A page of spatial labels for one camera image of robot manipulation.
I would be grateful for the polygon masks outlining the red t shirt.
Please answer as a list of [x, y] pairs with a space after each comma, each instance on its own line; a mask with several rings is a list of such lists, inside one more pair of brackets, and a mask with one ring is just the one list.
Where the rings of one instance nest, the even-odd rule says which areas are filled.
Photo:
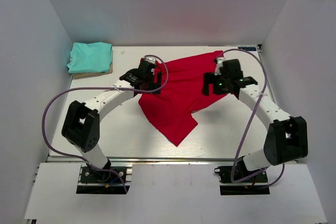
[[169, 79], [161, 93], [141, 95], [139, 105], [144, 115], [175, 146], [198, 125], [192, 113], [224, 97], [202, 94], [203, 75], [215, 70], [214, 60], [222, 53], [214, 51], [167, 62]]

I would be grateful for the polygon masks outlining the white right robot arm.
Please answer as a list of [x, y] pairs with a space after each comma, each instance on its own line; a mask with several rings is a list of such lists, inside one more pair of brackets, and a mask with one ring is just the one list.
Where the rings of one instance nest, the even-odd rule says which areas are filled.
[[239, 60], [220, 57], [215, 62], [214, 87], [248, 106], [267, 130], [262, 149], [238, 158], [234, 169], [238, 177], [247, 182], [258, 170], [307, 157], [306, 120], [290, 115], [265, 96], [254, 78], [243, 75]]

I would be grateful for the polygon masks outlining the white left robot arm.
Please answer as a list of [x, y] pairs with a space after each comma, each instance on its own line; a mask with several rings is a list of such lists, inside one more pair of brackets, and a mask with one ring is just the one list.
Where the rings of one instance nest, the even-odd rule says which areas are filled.
[[213, 60], [213, 53], [166, 64], [146, 56], [114, 87], [86, 102], [72, 102], [61, 134], [81, 153], [93, 176], [104, 182], [110, 178], [111, 163], [98, 144], [100, 122], [123, 102], [141, 94], [139, 105], [147, 120], [178, 146], [198, 125], [192, 113], [218, 100], [214, 95], [202, 95], [204, 76], [215, 69]]

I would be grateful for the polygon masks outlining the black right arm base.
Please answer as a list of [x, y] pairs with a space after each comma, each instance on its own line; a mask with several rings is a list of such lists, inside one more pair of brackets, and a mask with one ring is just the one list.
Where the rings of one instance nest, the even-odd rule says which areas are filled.
[[221, 196], [269, 195], [268, 177], [264, 169], [248, 171], [239, 161], [233, 171], [232, 166], [217, 166], [214, 174], [219, 177]]

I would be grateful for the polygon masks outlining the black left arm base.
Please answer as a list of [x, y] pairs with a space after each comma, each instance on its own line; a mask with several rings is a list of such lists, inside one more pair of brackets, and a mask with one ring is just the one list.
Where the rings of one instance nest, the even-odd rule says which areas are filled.
[[[131, 185], [131, 175], [132, 175], [132, 166], [111, 166], [121, 177], [122, 181], [125, 184], [127, 190], [129, 190]], [[112, 172], [96, 172], [87, 165], [82, 165], [76, 194], [83, 195], [126, 195], [127, 192], [124, 190], [124, 186], [120, 178]]]

